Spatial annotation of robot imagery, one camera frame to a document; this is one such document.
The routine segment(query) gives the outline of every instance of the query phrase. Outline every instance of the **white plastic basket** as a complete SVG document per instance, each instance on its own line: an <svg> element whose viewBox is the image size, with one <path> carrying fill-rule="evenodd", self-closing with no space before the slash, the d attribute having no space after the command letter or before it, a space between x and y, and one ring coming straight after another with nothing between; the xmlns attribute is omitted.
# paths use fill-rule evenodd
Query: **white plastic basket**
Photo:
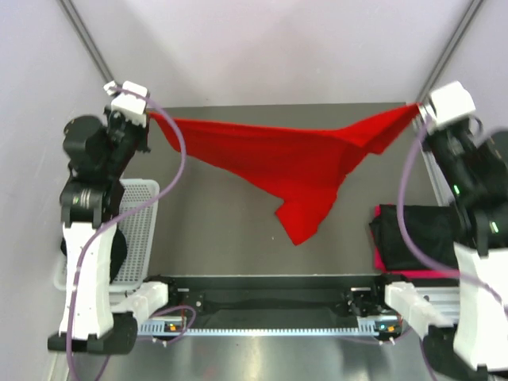
<svg viewBox="0 0 508 381"><path fill-rule="evenodd" d="M120 213L135 208L142 202L159 194L159 184L153 180L122 179L125 193L120 204ZM120 222L120 230L127 240L127 258L117 277L110 284L110 293L136 290L148 274L148 263L152 251L153 233L156 227L158 202L140 210ZM65 291L67 258L58 252L53 283L58 290Z"/></svg>

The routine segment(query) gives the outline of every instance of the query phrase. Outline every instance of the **white wall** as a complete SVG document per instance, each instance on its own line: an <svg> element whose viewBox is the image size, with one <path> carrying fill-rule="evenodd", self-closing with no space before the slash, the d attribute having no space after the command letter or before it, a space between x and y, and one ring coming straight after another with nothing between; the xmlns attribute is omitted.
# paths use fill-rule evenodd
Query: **white wall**
<svg viewBox="0 0 508 381"><path fill-rule="evenodd" d="M439 87L452 81L461 81L471 93L476 115L487 132L495 126L508 126L506 15L508 1L485 2L436 85ZM451 199L452 192L445 178L437 172L444 199Z"/></svg>
<svg viewBox="0 0 508 381"><path fill-rule="evenodd" d="M54 0L1 4L0 369L38 380L64 298L51 277L61 238L58 197L67 179L64 126L100 114L102 81Z"/></svg>
<svg viewBox="0 0 508 381"><path fill-rule="evenodd" d="M465 0L75 0L119 80L164 106L416 98Z"/></svg>

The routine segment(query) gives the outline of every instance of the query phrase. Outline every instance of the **red cloth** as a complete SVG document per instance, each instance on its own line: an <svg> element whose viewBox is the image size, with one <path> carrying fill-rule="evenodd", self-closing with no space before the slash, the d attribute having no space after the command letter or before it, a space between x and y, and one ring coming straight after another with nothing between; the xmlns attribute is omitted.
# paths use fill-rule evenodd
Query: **red cloth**
<svg viewBox="0 0 508 381"><path fill-rule="evenodd" d="M333 130L175 121L190 156L282 198L275 214L293 243L301 244L318 230L346 175L369 152L382 153L417 114L413 104ZM169 124L159 114L152 116L179 151Z"/></svg>
<svg viewBox="0 0 508 381"><path fill-rule="evenodd" d="M381 214L381 208L377 205L374 208L374 217L377 217ZM442 272L435 270L401 270L401 271L387 271L387 268L383 262L383 258L381 258L381 253L377 247L374 247L374 267L382 272L390 272L391 274L402 274L409 279L415 278L425 278L425 279L434 279L434 278L448 278L449 275L443 274Z"/></svg>

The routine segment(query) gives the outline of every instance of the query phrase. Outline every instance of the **black fabric bag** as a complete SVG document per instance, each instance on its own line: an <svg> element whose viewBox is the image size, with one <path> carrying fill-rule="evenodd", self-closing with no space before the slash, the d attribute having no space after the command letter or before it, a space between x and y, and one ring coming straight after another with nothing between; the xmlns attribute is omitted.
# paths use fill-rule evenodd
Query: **black fabric bag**
<svg viewBox="0 0 508 381"><path fill-rule="evenodd" d="M398 228L394 205L380 205L380 214L369 224L374 242L388 271L428 270L406 247ZM458 268L453 251L447 206L404 206L407 231L427 255L449 267Z"/></svg>

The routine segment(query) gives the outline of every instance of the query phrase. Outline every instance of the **gray metal table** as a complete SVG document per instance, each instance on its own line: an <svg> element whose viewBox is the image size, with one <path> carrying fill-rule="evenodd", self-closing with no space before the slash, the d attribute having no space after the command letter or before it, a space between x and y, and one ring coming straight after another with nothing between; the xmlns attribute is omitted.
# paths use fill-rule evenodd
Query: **gray metal table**
<svg viewBox="0 0 508 381"><path fill-rule="evenodd" d="M174 117L336 129L399 104L234 106L170 110ZM274 212L281 200L227 171L190 158L181 182L159 203L150 274L276 275L367 274L374 271L368 222L373 207L396 201L402 163L414 135L407 129L381 156L368 156L339 189L318 232L294 246ZM165 187L179 154L151 124L152 152L136 155L126 178ZM422 159L415 165L407 203L435 205Z"/></svg>
<svg viewBox="0 0 508 381"><path fill-rule="evenodd" d="M396 104L245 106L171 110L175 117L337 128ZM152 153L137 155L127 178L164 187L179 154L151 126ZM395 202L402 163L414 135L407 129L382 156L369 156L346 179L318 233L294 246L274 215L281 201L243 179L190 158L181 183L159 204L151 274L296 275L374 272L368 232L373 207ZM407 202L434 205L423 160L416 163ZM80 356L92 379L102 360ZM188 337L174 347L142 343L110 361L109 381L431 380L411 334L394 347L352 344L332 337Z"/></svg>

